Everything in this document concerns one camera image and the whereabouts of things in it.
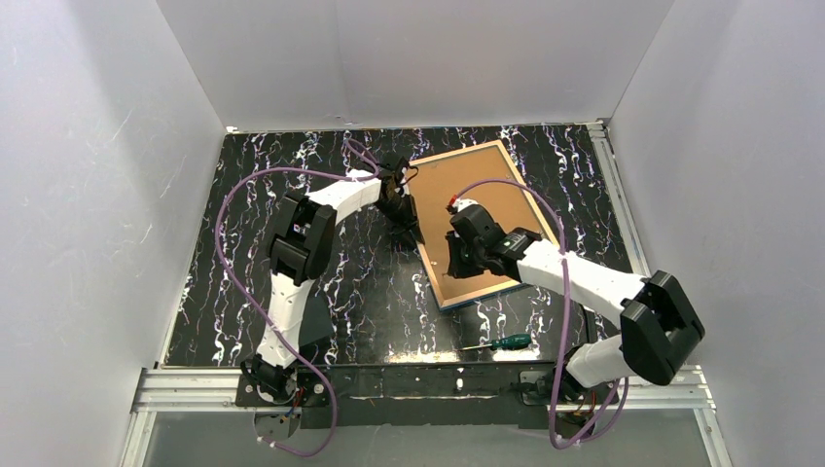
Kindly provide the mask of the blue picture frame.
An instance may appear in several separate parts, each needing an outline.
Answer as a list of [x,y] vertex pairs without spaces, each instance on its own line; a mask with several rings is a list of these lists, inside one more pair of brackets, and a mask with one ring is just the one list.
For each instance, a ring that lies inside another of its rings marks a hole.
[[527,246],[556,239],[499,140],[413,161],[418,249],[441,310],[519,286]]

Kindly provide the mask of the black right arm base motor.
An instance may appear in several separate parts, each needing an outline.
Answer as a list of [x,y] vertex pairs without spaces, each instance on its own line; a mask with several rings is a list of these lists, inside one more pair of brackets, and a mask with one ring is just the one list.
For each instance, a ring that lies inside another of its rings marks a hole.
[[552,392],[557,388],[556,410],[575,414],[595,413],[604,402],[616,404],[620,401],[620,391],[611,395],[615,387],[612,382],[584,388],[565,371],[562,371],[560,384],[556,385],[555,374],[554,364],[530,366],[526,370],[519,371],[518,380],[513,385],[513,389],[521,401],[528,406],[549,406]]

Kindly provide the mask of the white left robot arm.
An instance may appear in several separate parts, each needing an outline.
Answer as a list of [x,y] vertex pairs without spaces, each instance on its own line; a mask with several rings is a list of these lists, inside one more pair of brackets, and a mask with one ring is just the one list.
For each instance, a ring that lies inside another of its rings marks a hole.
[[250,383],[274,403],[290,401],[297,390],[294,363],[308,294],[329,266],[336,226],[359,209],[374,206],[391,226],[390,235],[414,248],[424,242],[408,187],[410,166],[382,168],[375,178],[363,169],[307,194],[284,197],[275,216],[269,248],[271,324],[253,357],[241,364]]

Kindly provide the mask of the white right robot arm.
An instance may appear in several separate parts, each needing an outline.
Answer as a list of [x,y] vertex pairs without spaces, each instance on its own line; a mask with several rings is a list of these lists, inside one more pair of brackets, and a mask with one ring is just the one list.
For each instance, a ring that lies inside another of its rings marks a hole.
[[677,278],[621,272],[591,262],[524,228],[504,232],[481,205],[449,209],[448,275],[489,272],[521,284],[569,294],[572,302],[609,320],[619,335],[572,349],[561,366],[566,390],[583,390],[638,376],[665,386],[705,335]]

